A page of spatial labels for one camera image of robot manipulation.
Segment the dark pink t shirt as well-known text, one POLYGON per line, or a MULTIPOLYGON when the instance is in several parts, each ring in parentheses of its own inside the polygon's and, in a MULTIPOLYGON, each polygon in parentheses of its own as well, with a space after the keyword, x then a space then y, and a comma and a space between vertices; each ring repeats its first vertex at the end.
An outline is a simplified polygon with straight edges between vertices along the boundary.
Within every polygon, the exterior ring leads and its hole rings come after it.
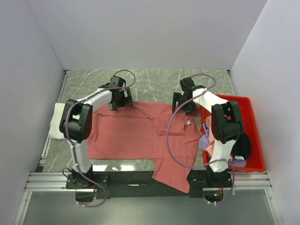
POLYGON ((194 117, 184 112, 171 117, 168 103, 137 101, 117 111, 102 106, 93 113, 89 157, 151 159, 155 163, 153 179, 187 193, 187 176, 195 161, 200 132, 194 117))

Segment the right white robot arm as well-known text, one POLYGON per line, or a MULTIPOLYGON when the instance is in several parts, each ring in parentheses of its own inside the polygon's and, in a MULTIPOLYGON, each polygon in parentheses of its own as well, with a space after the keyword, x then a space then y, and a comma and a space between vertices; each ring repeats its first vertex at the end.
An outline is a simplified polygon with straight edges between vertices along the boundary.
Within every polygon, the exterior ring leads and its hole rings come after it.
POLYGON ((244 132, 244 125, 237 101, 229 101, 210 92, 210 88, 195 85, 192 77, 180 81, 182 93, 175 92, 172 102, 172 117, 179 110, 186 115, 195 113, 199 105, 211 114, 210 136, 215 137, 213 153, 206 175, 206 183, 211 187, 218 186, 228 173, 228 161, 232 148, 244 132))

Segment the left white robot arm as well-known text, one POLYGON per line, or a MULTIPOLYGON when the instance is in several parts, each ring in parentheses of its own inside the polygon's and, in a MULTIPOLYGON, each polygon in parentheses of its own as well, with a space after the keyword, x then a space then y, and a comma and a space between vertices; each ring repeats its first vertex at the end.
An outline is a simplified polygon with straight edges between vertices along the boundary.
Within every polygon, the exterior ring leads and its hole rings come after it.
POLYGON ((101 85, 96 91, 78 100, 68 99, 65 103, 59 124, 59 131, 67 140, 73 158, 72 169, 80 173, 77 183, 82 188, 89 188, 94 182, 88 172, 92 168, 88 152, 88 142, 92 130, 93 113, 107 106, 110 111, 120 107, 133 106, 130 86, 119 76, 101 85))

